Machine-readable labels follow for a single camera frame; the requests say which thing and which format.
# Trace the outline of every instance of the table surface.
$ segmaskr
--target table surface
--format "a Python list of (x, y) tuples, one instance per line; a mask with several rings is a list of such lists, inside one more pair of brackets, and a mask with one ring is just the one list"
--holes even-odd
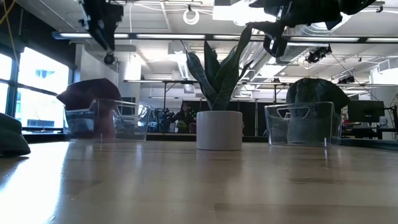
[(395, 151), (243, 148), (33, 144), (0, 158), (0, 223), (397, 223)]

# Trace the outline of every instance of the transparent container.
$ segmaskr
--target transparent container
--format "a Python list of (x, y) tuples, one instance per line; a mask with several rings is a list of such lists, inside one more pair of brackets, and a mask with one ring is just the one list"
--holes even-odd
[(265, 106), (269, 144), (330, 147), (339, 144), (341, 116), (332, 102)]
[(70, 139), (143, 142), (151, 107), (114, 100), (93, 100), (87, 109), (65, 110), (64, 133)]

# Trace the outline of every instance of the potted plant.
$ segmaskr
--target potted plant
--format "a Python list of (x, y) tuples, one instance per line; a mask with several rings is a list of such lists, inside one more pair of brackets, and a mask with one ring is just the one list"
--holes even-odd
[(242, 149), (242, 113), (226, 109), (237, 82), (252, 63), (245, 65), (239, 74), (239, 60), (250, 38), (251, 28), (246, 27), (238, 45), (221, 63), (217, 61), (216, 52), (205, 41), (204, 68), (199, 58), (186, 50), (188, 69), (199, 82), (210, 108), (210, 111), (197, 113), (197, 149)]

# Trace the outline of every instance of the snake plant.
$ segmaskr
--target snake plant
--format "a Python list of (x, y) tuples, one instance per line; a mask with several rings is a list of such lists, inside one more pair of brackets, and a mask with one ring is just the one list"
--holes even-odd
[(221, 63), (217, 61), (217, 53), (205, 41), (205, 68), (193, 52), (186, 50), (188, 69), (199, 82), (200, 89), (212, 111), (226, 110), (237, 82), (253, 62), (245, 65), (239, 74), (239, 60), (243, 49), (250, 42), (251, 30), (250, 27), (243, 30), (239, 43)]

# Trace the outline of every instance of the white pot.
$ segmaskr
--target white pot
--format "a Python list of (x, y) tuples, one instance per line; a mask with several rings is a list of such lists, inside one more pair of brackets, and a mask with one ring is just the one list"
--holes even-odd
[(242, 124), (242, 113), (236, 111), (197, 113), (197, 149), (241, 150)]

